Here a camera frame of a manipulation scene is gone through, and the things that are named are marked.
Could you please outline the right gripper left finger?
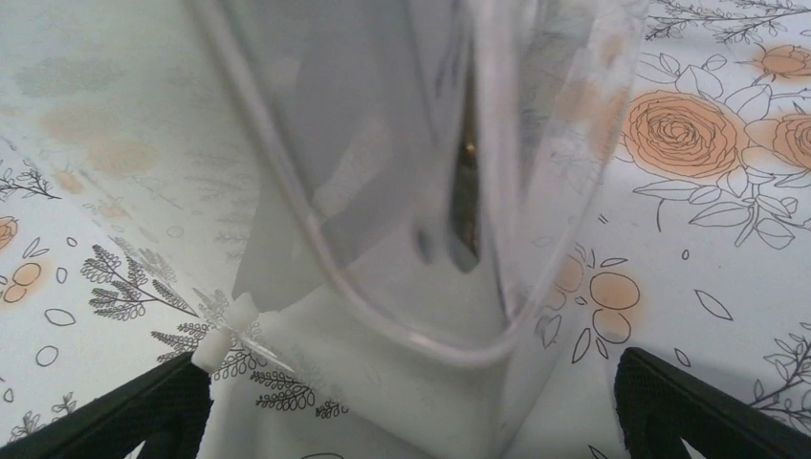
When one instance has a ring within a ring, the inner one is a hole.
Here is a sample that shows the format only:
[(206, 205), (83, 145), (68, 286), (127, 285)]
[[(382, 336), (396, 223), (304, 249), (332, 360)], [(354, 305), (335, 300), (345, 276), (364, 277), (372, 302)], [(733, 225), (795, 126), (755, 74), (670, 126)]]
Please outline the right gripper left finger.
[(1, 448), (3, 458), (195, 458), (212, 407), (210, 377), (184, 353)]

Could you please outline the clear metronome cover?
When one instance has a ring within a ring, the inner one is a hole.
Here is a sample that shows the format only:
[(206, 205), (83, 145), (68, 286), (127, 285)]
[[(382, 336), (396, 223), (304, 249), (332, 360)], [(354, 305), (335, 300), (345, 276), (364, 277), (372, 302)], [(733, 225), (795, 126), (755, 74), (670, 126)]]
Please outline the clear metronome cover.
[(20, 438), (192, 360), (206, 457), (495, 458), (645, 1), (5, 1), (2, 393)]

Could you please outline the white metronome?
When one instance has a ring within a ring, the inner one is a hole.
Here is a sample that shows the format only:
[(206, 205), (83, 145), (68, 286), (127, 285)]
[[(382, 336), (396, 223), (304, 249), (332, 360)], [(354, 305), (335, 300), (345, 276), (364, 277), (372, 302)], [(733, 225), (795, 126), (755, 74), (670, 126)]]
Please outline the white metronome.
[(526, 418), (559, 357), (569, 298), (586, 265), (569, 251), (603, 157), (601, 62), (563, 36), (531, 47), (521, 68), (516, 210), (485, 190), (497, 154), (476, 145), (468, 111), (440, 185), (417, 177), (381, 108), (331, 106), (339, 131), (314, 135), (311, 204), (335, 268), (323, 269), (265, 158), (260, 197), (222, 311), (251, 347), (318, 393), (438, 458), (490, 458)]

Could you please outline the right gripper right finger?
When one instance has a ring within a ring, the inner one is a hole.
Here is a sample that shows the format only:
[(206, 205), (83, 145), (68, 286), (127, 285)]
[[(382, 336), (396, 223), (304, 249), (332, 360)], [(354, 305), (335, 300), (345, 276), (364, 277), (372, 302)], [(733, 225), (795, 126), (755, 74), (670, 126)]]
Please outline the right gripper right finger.
[(616, 413), (633, 459), (808, 458), (810, 437), (639, 347), (620, 356)]

